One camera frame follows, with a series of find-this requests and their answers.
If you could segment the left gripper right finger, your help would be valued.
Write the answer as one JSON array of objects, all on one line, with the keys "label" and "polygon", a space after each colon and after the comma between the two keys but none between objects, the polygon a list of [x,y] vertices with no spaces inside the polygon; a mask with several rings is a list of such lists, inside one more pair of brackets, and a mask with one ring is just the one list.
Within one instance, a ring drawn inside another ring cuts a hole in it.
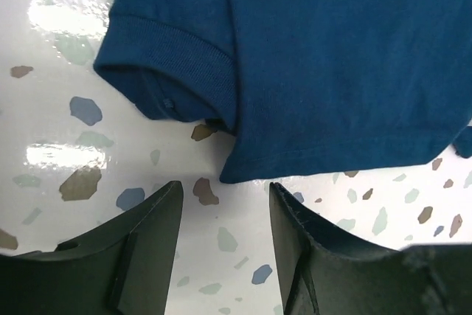
[{"label": "left gripper right finger", "polygon": [[471,314],[471,245],[400,251],[359,238],[270,185],[284,314]]}]

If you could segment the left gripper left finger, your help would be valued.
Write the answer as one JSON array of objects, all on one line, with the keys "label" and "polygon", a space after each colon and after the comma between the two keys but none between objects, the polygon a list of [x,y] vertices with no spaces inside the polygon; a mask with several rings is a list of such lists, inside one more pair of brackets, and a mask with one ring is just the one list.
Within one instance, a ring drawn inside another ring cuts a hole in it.
[{"label": "left gripper left finger", "polygon": [[183,200],[171,181],[52,252],[1,256],[1,313],[164,314]]}]

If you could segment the dark blue t shirt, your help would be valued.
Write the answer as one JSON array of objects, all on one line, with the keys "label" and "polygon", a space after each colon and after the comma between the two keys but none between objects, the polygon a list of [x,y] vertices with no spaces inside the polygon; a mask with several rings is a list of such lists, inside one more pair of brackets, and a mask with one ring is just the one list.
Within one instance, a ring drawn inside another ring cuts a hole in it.
[{"label": "dark blue t shirt", "polygon": [[114,0],[95,72],[236,139],[223,183],[471,156],[471,0]]}]

